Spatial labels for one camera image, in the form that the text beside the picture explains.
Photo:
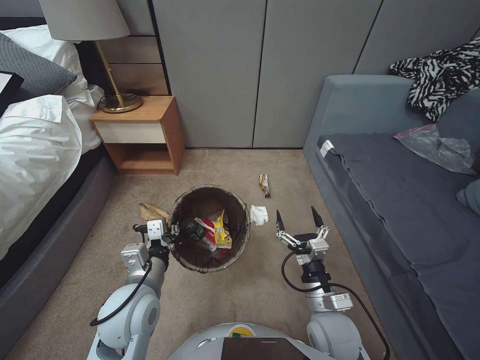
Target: table lamp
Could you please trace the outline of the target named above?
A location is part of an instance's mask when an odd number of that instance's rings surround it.
[[[116,0],[40,0],[40,6],[53,39],[95,42],[115,91],[100,105],[104,112],[124,113],[142,105],[141,96],[120,93],[99,41],[130,35]]]

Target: carpet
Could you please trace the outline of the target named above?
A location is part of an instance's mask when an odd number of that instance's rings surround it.
[[[271,198],[264,198],[259,188],[260,173],[268,174]],[[166,360],[194,332],[230,322],[268,326],[308,343],[306,300],[280,273],[289,250],[275,237],[277,209],[287,232],[299,234],[315,230],[310,206],[316,208],[331,228],[325,266],[332,281],[355,290],[374,313],[301,150],[193,149],[185,152],[178,176],[116,176],[103,211],[61,283],[6,358],[86,359],[96,332],[89,322],[126,278],[120,251],[141,240],[132,230],[133,224],[144,223],[138,203],[170,210],[178,196],[202,184],[230,188],[249,209],[266,206],[270,221],[263,226],[252,223],[245,252],[223,271],[199,274],[170,258],[147,359]],[[294,259],[286,274],[294,284],[301,283],[301,267]],[[353,302],[354,308],[345,314],[358,327],[371,359],[382,359],[377,333]]]

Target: wooden nightstand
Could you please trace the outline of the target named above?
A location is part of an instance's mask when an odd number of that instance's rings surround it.
[[[178,175],[185,144],[173,96],[145,96],[138,109],[90,118],[120,174]]]

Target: wicker trash bin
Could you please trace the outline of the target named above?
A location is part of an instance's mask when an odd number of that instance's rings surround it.
[[[173,257],[185,268],[199,273],[226,269],[242,255],[250,237],[250,215],[247,205],[230,189],[219,185],[201,185],[191,188],[176,199],[168,225],[206,219],[225,209],[232,239],[231,249],[211,252],[202,241],[184,240],[172,249]]]

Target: crumpled paper bag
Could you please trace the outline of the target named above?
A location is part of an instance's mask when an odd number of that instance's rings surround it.
[[[165,219],[165,221],[169,220],[169,217],[170,217],[169,213],[166,212],[165,210],[162,210],[161,208],[152,206],[145,202],[139,202],[138,206],[140,206],[140,216],[144,220],[148,221],[148,220],[155,220],[160,218]]]

